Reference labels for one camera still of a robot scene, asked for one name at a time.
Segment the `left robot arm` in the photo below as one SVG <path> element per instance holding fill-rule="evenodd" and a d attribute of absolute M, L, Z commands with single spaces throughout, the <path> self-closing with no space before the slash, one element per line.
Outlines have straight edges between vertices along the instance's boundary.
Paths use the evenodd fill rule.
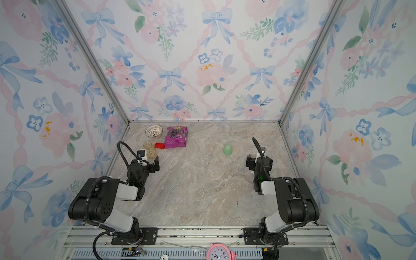
<path fill-rule="evenodd" d="M 141 201 L 147 178 L 159 170 L 159 157 L 150 164 L 146 159 L 134 159 L 128 166 L 131 175 L 127 184 L 111 177 L 90 178 L 70 204 L 69 218 L 108 231 L 112 245 L 155 245 L 158 228 L 141 227 L 136 217 L 114 205 L 117 200 Z"/>

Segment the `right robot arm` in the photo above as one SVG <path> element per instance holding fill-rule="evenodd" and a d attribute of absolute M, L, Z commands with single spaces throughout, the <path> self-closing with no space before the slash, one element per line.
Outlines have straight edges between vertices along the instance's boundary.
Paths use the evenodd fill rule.
<path fill-rule="evenodd" d="M 277 211 L 262 218 L 258 228 L 243 229 L 240 238 L 244 238 L 245 245 L 288 245 L 289 231 L 319 219 L 319 207 L 303 178 L 272 178 L 273 160 L 261 154 L 248 155 L 245 165 L 253 173 L 254 191 L 275 197 L 277 202 Z"/>

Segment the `red toy brick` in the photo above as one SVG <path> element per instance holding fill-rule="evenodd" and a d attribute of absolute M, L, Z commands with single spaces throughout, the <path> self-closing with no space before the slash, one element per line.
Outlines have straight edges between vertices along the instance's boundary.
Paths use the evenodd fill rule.
<path fill-rule="evenodd" d="M 164 143 L 155 143 L 155 148 L 156 149 L 165 149 L 165 144 Z"/>

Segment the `green bottle cap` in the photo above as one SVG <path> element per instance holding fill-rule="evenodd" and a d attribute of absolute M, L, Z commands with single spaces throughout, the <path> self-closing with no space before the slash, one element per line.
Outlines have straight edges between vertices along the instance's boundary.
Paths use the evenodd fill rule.
<path fill-rule="evenodd" d="M 223 148 L 223 153 L 227 156 L 231 155 L 233 152 L 233 149 L 231 147 L 231 145 L 225 145 Z"/>

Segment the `patterned white bowl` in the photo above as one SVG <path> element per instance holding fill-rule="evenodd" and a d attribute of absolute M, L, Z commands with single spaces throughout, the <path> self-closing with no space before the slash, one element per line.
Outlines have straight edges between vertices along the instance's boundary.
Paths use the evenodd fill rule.
<path fill-rule="evenodd" d="M 163 128 L 160 125 L 151 125 L 145 131 L 146 136 L 149 138 L 158 138 L 162 133 Z"/>

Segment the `purple snack box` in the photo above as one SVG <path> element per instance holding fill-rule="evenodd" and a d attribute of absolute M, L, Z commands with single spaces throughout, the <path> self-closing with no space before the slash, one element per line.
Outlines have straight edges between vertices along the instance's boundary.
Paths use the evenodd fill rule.
<path fill-rule="evenodd" d="M 164 145 L 166 149 L 186 147 L 187 145 L 187 127 L 174 126 L 168 127 Z"/>

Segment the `pink alarm clock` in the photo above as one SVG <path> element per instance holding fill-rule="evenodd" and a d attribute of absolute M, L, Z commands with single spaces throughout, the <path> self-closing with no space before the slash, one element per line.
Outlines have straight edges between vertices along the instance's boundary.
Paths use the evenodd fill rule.
<path fill-rule="evenodd" d="M 206 260 L 236 260 L 236 254 L 224 244 L 211 244 L 206 254 Z"/>

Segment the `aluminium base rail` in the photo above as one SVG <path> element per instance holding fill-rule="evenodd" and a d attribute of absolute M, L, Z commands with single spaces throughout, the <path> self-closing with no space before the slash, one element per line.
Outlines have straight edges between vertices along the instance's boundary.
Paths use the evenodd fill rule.
<path fill-rule="evenodd" d="M 339 260 L 335 242 L 325 225 L 307 225 L 286 234 L 261 239 L 254 226 L 144 226 L 137 245 L 112 244 L 109 236 L 87 226 L 72 228 L 60 260 L 93 260 L 96 246 L 103 260 L 204 260 L 210 247 L 222 244 L 239 260 Z"/>

